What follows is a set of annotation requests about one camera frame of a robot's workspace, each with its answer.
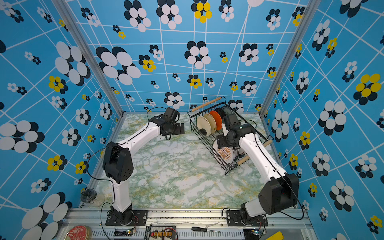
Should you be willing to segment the orange sunburst plate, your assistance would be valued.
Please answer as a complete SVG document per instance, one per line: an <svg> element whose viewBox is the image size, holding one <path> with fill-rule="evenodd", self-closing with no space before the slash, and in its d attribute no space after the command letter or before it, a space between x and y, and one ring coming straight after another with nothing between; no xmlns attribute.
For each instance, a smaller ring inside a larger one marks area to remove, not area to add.
<svg viewBox="0 0 384 240"><path fill-rule="evenodd" d="M233 148L223 147L220 149L217 140L213 142L212 147L214 158L219 163L229 164L235 160L236 154Z"/></svg>

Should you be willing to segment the green red rim plate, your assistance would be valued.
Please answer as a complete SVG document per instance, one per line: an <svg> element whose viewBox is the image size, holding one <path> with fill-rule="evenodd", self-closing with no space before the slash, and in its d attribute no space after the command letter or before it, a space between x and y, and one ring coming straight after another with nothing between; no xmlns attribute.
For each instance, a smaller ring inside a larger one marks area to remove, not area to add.
<svg viewBox="0 0 384 240"><path fill-rule="evenodd" d="M246 155L245 151L242 148L239 148L239 159L244 158Z"/></svg>
<svg viewBox="0 0 384 240"><path fill-rule="evenodd" d="M234 149L234 160L233 162L236 162L239 159L239 149Z"/></svg>

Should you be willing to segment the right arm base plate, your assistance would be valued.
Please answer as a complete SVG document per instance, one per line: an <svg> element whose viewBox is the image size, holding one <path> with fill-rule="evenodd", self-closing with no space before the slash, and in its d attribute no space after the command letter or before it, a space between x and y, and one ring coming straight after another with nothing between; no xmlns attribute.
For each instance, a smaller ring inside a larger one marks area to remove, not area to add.
<svg viewBox="0 0 384 240"><path fill-rule="evenodd" d="M267 227L268 220L265 216L259 215L250 217L241 210L225 210L223 217L227 220L229 227Z"/></svg>

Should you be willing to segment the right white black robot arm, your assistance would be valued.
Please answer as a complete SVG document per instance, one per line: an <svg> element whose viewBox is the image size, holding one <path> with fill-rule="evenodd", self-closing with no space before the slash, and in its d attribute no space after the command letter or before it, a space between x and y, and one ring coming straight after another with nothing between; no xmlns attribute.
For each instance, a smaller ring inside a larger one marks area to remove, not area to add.
<svg viewBox="0 0 384 240"><path fill-rule="evenodd" d="M223 118L226 135L217 137L218 148L239 147L254 163L264 183L258 197L241 205L242 220L249 224L262 215L273 215L297 205L299 202L299 179L295 174L288 174L270 155L257 137L256 129L241 123L236 114Z"/></svg>

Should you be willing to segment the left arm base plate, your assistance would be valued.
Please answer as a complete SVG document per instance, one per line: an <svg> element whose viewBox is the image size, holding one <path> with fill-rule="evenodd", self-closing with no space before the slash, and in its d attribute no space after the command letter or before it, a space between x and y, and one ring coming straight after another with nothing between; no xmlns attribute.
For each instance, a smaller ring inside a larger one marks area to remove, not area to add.
<svg viewBox="0 0 384 240"><path fill-rule="evenodd" d="M107 213L106 226L145 226L148 218L148 210L126 210L118 212L111 209Z"/></svg>

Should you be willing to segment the black wire dish rack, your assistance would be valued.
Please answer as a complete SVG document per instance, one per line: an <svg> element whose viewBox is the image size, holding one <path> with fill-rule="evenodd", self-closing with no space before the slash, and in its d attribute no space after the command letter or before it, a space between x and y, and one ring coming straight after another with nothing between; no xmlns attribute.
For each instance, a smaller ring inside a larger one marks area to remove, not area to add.
<svg viewBox="0 0 384 240"><path fill-rule="evenodd" d="M215 158L220 167L228 174L246 160L246 152L240 151L240 137L255 134L266 147L272 137L266 137L252 125L251 120L243 118L222 98L192 108L189 112L191 131Z"/></svg>

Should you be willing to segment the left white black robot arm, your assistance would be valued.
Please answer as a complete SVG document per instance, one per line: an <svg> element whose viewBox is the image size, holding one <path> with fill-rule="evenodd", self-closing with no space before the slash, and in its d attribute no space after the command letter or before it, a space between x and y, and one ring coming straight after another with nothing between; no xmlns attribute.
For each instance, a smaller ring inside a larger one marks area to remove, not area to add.
<svg viewBox="0 0 384 240"><path fill-rule="evenodd" d="M109 142L105 151L103 170L113 184L114 202L110 213L121 221L132 218L132 201L129 196L128 179L134 172L132 157L149 141L164 136L170 140L173 135L185 133L184 124L179 123L180 113L166 108L163 114L150 118L145 126L130 137L118 142Z"/></svg>

